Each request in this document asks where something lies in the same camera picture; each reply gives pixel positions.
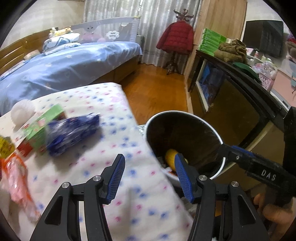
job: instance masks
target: television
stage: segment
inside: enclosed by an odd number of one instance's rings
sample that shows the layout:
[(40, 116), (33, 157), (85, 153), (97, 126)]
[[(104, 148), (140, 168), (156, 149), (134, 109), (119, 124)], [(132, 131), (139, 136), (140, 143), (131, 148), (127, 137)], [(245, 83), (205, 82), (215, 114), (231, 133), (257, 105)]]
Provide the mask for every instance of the television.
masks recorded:
[(243, 43), (247, 48), (259, 50), (278, 58), (284, 42), (284, 23), (276, 20), (247, 21)]

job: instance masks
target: trash can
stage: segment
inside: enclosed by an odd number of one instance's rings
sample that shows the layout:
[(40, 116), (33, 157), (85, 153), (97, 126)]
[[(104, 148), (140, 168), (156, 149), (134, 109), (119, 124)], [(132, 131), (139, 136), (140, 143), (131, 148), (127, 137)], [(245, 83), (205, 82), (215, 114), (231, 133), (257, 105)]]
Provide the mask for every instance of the trash can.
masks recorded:
[[(190, 113), (170, 110), (154, 115), (146, 123), (144, 137), (158, 159), (164, 160), (167, 150), (175, 149), (211, 179), (224, 168), (225, 157), (217, 157), (221, 137), (206, 121)], [(165, 168), (163, 172), (174, 186), (181, 186), (176, 175)]]

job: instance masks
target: coat rack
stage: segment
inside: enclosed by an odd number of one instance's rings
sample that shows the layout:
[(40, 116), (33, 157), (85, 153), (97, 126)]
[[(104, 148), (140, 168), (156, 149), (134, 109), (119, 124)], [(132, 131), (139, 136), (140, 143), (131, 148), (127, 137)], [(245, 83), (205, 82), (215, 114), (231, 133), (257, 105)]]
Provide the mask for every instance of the coat rack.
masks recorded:
[[(183, 12), (180, 13), (180, 12), (177, 12), (175, 9), (174, 9), (174, 13), (178, 14), (178, 16), (176, 16), (177, 19), (180, 19), (181, 21), (186, 21), (186, 22), (189, 22), (189, 19), (188, 18), (193, 18), (194, 16), (191, 16), (191, 15), (187, 15), (188, 13), (188, 10), (186, 8), (183, 9)], [(167, 75), (170, 74), (171, 72), (177, 72), (178, 74), (180, 74), (179, 70), (178, 70), (178, 65), (177, 65), (177, 62), (178, 62), (178, 59), (179, 59), (179, 56), (177, 56), (177, 59), (176, 59), (176, 52), (173, 52), (172, 54), (172, 57), (170, 59), (170, 61), (168, 61), (165, 65), (164, 65), (164, 69), (166, 69), (168, 67), (168, 71), (167, 71)]]

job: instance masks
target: metal screw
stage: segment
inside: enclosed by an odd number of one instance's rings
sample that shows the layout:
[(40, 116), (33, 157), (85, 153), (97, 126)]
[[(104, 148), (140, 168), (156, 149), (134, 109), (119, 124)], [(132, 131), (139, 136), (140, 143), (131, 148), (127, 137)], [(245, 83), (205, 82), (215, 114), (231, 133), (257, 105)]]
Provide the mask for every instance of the metal screw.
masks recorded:
[(94, 180), (95, 182), (98, 182), (98, 181), (100, 181), (101, 179), (102, 179), (102, 178), (101, 178), (101, 176), (99, 176), (99, 175), (93, 177), (93, 180)]
[(237, 188), (239, 186), (239, 183), (236, 181), (231, 182), (231, 185), (235, 188)]
[(205, 175), (200, 175), (200, 176), (198, 177), (198, 179), (201, 180), (201, 181), (205, 181), (205, 180), (207, 180), (207, 176), (205, 176)]
[(69, 187), (69, 186), (70, 186), (69, 183), (63, 183), (63, 184), (62, 184), (62, 188), (67, 188), (67, 187)]

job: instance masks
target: wooden headboard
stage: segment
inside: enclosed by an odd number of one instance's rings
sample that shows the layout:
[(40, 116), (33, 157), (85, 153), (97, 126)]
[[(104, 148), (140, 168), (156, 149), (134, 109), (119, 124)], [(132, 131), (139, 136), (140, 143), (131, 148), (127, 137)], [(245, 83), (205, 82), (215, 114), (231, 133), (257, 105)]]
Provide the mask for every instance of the wooden headboard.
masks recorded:
[(0, 75), (24, 59), (28, 53), (38, 49), (42, 53), (42, 46), (48, 39), (50, 29), (43, 30), (17, 40), (0, 51)]

